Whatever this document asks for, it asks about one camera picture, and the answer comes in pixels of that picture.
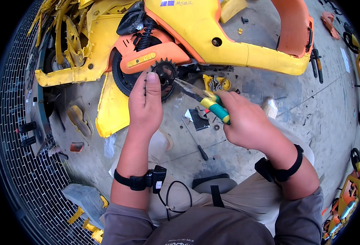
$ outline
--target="black cable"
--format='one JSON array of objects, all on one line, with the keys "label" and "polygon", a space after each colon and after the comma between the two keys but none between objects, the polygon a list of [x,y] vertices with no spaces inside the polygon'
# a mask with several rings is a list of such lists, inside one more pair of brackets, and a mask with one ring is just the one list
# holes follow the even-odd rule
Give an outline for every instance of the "black cable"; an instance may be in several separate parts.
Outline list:
[{"label": "black cable", "polygon": [[171,189],[172,185],[173,185],[174,183],[176,183],[176,182],[184,185],[184,187],[187,189],[188,194],[189,194],[189,199],[190,199],[190,202],[191,202],[190,207],[192,207],[192,196],[191,196],[191,192],[189,191],[188,187],[187,187],[183,182],[181,182],[181,181],[178,181],[178,180],[173,181],[173,182],[169,185],[168,190],[167,190],[167,192],[166,192],[166,204],[165,204],[165,202],[162,200],[162,197],[161,197],[160,193],[158,193],[158,197],[160,198],[161,202],[163,203],[163,205],[164,205],[165,208],[166,208],[166,216],[167,216],[167,218],[168,218],[168,221],[170,221],[170,219],[169,219],[169,210],[172,211],[172,212],[174,212],[174,213],[180,213],[180,214],[185,213],[185,211],[175,211],[175,210],[171,210],[171,209],[168,207],[169,190]]}]

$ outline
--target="gray t-shirt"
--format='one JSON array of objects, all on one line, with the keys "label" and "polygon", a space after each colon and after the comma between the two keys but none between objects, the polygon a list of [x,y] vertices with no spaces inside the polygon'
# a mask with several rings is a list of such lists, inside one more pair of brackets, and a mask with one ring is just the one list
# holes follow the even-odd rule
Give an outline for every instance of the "gray t-shirt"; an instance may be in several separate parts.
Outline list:
[{"label": "gray t-shirt", "polygon": [[109,204],[101,245],[320,244],[323,193],[280,205],[275,237],[261,223],[229,208],[191,207],[160,227],[147,212]]}]

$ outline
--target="person's left hand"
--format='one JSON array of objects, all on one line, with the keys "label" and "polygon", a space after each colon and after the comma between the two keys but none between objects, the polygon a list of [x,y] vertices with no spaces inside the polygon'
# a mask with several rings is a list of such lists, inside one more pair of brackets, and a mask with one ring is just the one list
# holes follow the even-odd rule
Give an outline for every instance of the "person's left hand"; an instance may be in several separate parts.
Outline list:
[{"label": "person's left hand", "polygon": [[161,83],[157,73],[144,71],[136,81],[128,100],[129,133],[150,140],[162,123]]}]

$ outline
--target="forearm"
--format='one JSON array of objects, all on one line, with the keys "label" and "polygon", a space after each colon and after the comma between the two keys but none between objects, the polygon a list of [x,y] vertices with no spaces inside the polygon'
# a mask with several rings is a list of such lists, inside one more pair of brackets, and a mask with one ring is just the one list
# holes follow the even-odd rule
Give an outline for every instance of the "forearm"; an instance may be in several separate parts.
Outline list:
[{"label": "forearm", "polygon": [[[148,171],[148,150],[150,138],[139,134],[130,128],[120,154],[117,172],[125,177],[144,176]],[[131,190],[130,187],[118,183],[115,179],[112,183],[111,202],[118,205],[148,209],[149,189],[142,191]]]},{"label": "forearm", "polygon": [[[271,140],[261,150],[275,169],[289,169],[297,158],[297,149],[277,128],[271,132]],[[296,200],[313,194],[319,187],[318,175],[303,156],[300,168],[286,182],[280,183],[284,196],[288,200]]]}]

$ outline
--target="hand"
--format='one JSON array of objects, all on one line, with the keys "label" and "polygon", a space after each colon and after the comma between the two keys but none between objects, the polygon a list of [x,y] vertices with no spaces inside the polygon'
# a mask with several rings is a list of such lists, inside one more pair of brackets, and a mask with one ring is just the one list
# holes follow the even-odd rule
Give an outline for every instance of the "hand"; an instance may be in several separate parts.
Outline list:
[{"label": "hand", "polygon": [[266,148],[270,147],[274,137],[282,135],[259,105],[236,92],[219,90],[216,94],[230,115],[231,125],[225,124],[224,132],[232,144],[266,153]]},{"label": "hand", "polygon": [[150,140],[163,118],[161,83],[156,73],[142,72],[129,96],[128,109],[129,133]]}]

